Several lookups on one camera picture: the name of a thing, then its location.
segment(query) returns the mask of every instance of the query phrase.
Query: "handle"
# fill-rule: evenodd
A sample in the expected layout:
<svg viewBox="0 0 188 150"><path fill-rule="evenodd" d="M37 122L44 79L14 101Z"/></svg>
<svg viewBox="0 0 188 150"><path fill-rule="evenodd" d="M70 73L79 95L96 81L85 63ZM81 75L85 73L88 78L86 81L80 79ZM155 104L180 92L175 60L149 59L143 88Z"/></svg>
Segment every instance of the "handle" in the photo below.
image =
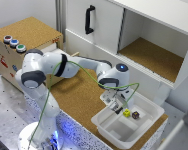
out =
<svg viewBox="0 0 188 150"><path fill-rule="evenodd" d="M86 10L86 24L85 24L85 31L86 34L92 33L94 30L90 28L90 12L95 10L95 7L90 5L90 8Z"/></svg>

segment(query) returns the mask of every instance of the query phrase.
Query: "cork board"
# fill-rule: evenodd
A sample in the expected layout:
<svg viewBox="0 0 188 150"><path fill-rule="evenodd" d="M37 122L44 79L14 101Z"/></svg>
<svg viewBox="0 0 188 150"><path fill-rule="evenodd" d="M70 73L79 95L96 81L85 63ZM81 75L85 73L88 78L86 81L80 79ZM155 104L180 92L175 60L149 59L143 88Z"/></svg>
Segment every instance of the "cork board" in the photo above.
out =
<svg viewBox="0 0 188 150"><path fill-rule="evenodd" d="M19 40L20 44L26 46L27 50L39 47L58 36L62 36L60 32L34 17L0 28L0 41L2 43L6 35L11 35L13 39Z"/></svg>
<svg viewBox="0 0 188 150"><path fill-rule="evenodd" d="M88 72L97 78L93 70L88 70ZM83 70L80 70L75 77L64 79L55 84L51 92L63 111L114 150L119 150L103 138L91 122L91 118L105 107L99 98L104 90L99 88ZM130 150L139 150L166 119L167 115L164 114Z"/></svg>
<svg viewBox="0 0 188 150"><path fill-rule="evenodd" d="M175 82L184 60L143 38L137 39L119 53L172 82Z"/></svg>

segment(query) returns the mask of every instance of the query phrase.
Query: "brown box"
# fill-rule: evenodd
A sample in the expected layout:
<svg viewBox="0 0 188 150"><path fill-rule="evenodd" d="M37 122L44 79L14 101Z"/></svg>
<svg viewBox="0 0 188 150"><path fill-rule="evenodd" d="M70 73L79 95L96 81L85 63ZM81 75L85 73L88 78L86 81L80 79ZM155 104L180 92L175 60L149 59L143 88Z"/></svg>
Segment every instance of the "brown box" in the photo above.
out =
<svg viewBox="0 0 188 150"><path fill-rule="evenodd" d="M3 38L6 35L11 35L13 39L19 40L27 50L33 48L41 50L53 43L57 43L57 47L63 49L63 35L34 17L0 28L0 74L18 89L20 87L14 76L16 71L22 68L24 54L19 54L16 49L4 44ZM46 80L47 87L49 87L49 77L48 75ZM61 80L57 77L53 79L52 84Z"/></svg>

